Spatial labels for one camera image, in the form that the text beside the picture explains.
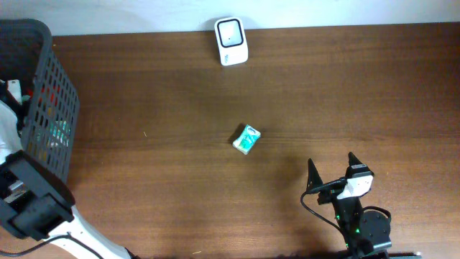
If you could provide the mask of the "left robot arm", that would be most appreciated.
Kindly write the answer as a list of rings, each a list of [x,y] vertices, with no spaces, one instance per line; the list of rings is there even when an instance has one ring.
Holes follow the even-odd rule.
[[[26,154],[17,133],[17,116],[1,103],[1,226],[13,236],[40,242],[19,257],[51,244],[75,258],[134,258],[81,216],[65,184]]]

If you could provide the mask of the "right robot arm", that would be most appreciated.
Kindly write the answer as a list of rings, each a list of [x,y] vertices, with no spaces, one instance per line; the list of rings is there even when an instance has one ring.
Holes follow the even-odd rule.
[[[355,154],[348,154],[349,166],[345,175],[324,183],[312,159],[308,160],[308,180],[300,203],[312,215],[339,231],[346,244],[347,258],[388,258],[391,213],[378,206],[363,207],[360,199],[371,191],[374,172]],[[307,195],[316,194],[319,205],[331,204],[332,222],[312,210],[304,202]]]

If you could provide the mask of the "green tissue pack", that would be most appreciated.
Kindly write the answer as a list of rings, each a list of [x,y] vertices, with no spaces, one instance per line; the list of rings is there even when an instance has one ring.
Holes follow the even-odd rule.
[[[247,155],[261,137],[261,133],[250,125],[246,125],[240,136],[232,142],[232,146]]]

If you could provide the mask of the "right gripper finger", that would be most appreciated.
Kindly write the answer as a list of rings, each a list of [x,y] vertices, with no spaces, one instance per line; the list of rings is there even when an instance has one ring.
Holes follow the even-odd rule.
[[[308,159],[308,180],[306,191],[308,193],[317,193],[317,188],[323,185],[323,181],[319,176],[318,170],[311,158]]]
[[[353,152],[348,153],[349,166],[351,168],[362,168],[364,164],[353,154]]]

